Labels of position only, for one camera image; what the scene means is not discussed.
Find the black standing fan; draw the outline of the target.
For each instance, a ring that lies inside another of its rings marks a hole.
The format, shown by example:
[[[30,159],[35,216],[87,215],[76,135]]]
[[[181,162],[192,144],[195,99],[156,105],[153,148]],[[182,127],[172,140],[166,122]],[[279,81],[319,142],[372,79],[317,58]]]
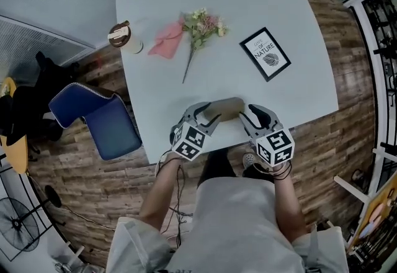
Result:
[[[47,203],[56,208],[62,206],[59,195],[51,186],[45,186],[45,195],[47,199],[31,210],[16,199],[0,199],[0,234],[20,252],[33,251],[39,243],[41,234],[33,214]]]

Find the black picture frame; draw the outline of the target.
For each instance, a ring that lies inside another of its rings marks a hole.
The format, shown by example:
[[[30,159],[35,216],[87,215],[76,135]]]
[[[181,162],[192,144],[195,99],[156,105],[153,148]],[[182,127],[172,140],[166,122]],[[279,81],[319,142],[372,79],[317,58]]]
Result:
[[[267,82],[291,65],[288,56],[266,27],[250,35],[239,45]]]

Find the cream tumbler with brown lid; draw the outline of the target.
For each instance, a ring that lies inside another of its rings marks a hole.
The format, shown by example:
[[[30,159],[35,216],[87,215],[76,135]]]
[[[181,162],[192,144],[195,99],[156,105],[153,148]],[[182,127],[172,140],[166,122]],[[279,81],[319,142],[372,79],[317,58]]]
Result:
[[[115,48],[121,48],[132,54],[138,54],[143,49],[143,42],[130,27],[129,21],[114,25],[107,35],[109,43]]]

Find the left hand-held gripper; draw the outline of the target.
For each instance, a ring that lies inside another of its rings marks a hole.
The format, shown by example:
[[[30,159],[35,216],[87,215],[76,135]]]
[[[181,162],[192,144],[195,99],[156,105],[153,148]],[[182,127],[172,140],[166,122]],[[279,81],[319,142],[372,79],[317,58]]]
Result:
[[[211,105],[211,102],[198,102],[184,112],[181,121],[171,128],[171,151],[182,158],[193,161],[203,152],[207,136],[211,136],[221,122],[221,114],[207,124],[197,121],[197,116]]]

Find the black wrist bands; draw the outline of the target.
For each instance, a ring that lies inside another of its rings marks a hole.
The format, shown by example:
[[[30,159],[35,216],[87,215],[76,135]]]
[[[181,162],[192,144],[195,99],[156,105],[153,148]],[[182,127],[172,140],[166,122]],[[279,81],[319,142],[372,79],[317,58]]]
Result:
[[[271,176],[273,179],[278,181],[284,180],[286,177],[288,177],[292,170],[291,161],[278,164],[274,167],[263,166],[259,163],[254,163],[253,166],[254,169],[259,173]]]

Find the yellow painted board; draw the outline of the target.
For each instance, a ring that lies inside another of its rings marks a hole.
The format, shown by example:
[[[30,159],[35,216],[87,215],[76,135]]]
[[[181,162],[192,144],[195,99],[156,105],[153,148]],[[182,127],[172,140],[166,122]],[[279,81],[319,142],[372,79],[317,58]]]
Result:
[[[389,215],[393,202],[397,202],[397,170],[364,208],[365,213],[359,221],[351,242],[348,242],[347,253],[351,253],[359,243],[379,227]]]

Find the person's left forearm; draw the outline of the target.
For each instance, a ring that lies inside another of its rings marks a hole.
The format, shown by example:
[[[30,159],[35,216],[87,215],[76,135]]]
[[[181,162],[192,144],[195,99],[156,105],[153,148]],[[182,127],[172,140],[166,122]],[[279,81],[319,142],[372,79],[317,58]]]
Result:
[[[181,157],[169,153],[157,173],[153,185],[146,195],[139,212],[139,219],[160,230],[171,205],[174,186],[177,181]]]

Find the beige cylindrical object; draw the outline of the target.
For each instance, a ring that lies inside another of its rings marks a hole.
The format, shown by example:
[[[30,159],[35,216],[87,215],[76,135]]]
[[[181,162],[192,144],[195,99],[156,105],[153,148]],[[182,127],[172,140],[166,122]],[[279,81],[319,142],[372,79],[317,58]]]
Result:
[[[203,111],[203,116],[211,121],[220,114],[220,122],[226,122],[238,118],[239,113],[243,112],[245,103],[240,97],[231,97],[214,101]]]

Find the person's dark trousers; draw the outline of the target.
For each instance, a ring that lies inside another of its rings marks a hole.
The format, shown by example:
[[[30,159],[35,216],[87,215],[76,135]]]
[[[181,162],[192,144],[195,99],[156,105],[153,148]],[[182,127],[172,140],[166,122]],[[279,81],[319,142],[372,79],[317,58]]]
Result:
[[[229,162],[227,148],[212,151],[208,155],[202,174],[198,180],[197,187],[199,187],[203,182],[217,177],[237,177],[232,165]],[[243,171],[242,177],[274,183],[274,180],[271,176],[259,173],[254,169],[254,166],[250,166],[249,168],[245,169]]]

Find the pink cloth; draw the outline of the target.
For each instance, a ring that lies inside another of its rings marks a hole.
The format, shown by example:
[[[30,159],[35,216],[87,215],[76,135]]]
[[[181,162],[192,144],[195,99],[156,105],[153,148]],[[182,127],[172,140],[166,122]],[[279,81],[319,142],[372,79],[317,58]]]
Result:
[[[154,46],[149,50],[148,55],[158,55],[165,59],[172,59],[176,54],[183,37],[184,18],[168,24],[163,30],[156,34]]]

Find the black metal railing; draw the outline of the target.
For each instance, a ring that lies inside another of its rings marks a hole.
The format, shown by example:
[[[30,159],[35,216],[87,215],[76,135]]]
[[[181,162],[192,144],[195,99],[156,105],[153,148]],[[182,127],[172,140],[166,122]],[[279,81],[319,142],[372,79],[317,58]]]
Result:
[[[365,0],[363,2],[376,45],[373,53],[379,58],[381,75],[385,82],[389,147],[397,146],[397,0]]]

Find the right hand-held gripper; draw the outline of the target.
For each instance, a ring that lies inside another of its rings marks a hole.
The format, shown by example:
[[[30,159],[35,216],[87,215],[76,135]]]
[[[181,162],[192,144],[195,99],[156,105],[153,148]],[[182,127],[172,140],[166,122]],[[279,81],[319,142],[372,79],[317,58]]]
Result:
[[[257,117],[262,128],[274,130],[280,123],[277,115],[266,107],[249,104],[248,108]],[[260,129],[245,113],[240,112],[239,119],[250,137],[259,136]],[[253,140],[257,155],[272,168],[293,158],[295,142],[287,128],[278,129]]]

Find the artificial flower bouquet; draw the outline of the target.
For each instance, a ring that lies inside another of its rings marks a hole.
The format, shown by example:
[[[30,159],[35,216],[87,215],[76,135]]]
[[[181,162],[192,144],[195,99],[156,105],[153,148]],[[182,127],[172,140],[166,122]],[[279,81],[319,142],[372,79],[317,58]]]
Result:
[[[212,35],[224,37],[229,28],[220,16],[211,15],[205,8],[181,14],[182,31],[190,35],[190,53],[182,82],[185,82],[191,61]]]

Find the blue plastic chair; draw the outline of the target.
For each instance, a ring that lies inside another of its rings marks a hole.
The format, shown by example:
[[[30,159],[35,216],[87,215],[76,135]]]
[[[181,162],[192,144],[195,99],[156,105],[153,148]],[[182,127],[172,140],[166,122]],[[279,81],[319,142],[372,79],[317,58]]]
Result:
[[[83,119],[105,161],[129,154],[142,145],[128,109],[116,92],[71,83],[48,106],[64,129],[75,120]]]

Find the yellow round table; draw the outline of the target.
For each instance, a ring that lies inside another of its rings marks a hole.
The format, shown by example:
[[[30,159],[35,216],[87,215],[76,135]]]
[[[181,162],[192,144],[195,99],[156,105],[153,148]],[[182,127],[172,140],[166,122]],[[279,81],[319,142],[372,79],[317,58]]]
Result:
[[[2,82],[0,88],[0,97],[8,93],[11,97],[13,97],[17,86],[14,80],[11,77],[6,77]],[[7,137],[0,135],[1,147],[4,150],[6,155],[6,159],[8,163],[12,166],[12,168],[18,174],[24,174],[27,171],[28,167],[28,143],[27,136],[24,135],[18,141],[16,141],[13,145],[6,145]]]

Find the black mesh office chair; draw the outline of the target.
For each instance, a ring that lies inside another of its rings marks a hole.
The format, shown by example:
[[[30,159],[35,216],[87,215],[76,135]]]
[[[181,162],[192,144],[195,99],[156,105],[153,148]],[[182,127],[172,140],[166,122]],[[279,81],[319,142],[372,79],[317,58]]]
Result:
[[[7,137],[7,145],[13,145],[23,137],[58,141],[63,128],[56,120],[43,118],[48,110],[35,87],[18,87],[12,97],[11,133]]]
[[[5,95],[0,97],[0,135],[7,138],[6,145],[12,145],[15,122],[12,118],[12,97]]]
[[[76,80],[77,70],[79,68],[77,62],[71,63],[67,67],[58,66],[41,51],[35,55],[35,59],[40,67],[40,73],[35,87],[62,89]]]

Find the person's white shirt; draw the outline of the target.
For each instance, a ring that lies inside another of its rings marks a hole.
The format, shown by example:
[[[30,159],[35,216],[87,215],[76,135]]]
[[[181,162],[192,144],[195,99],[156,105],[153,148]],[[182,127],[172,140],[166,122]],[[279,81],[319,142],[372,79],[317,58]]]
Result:
[[[217,177],[197,189],[192,229],[172,252],[140,220],[119,219],[106,273],[349,273],[339,227],[293,242],[275,218],[271,182]]]

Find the person's right forearm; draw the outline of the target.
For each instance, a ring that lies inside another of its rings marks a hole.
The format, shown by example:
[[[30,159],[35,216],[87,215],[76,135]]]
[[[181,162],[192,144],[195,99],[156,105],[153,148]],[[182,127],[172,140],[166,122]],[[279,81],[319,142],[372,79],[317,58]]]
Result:
[[[274,179],[274,186],[277,224],[280,232],[292,243],[307,234],[308,229],[291,175],[281,181]]]

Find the white wooden beam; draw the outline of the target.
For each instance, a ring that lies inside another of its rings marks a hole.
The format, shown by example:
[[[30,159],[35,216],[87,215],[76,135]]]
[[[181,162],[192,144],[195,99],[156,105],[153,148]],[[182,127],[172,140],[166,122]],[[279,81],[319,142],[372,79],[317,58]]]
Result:
[[[341,177],[334,176],[333,180],[335,183],[339,184],[342,188],[344,188],[346,191],[348,191],[354,197],[359,199],[363,204],[368,203],[368,201],[370,200],[370,197],[368,195],[364,194],[361,190],[357,189],[352,184],[343,180]]]

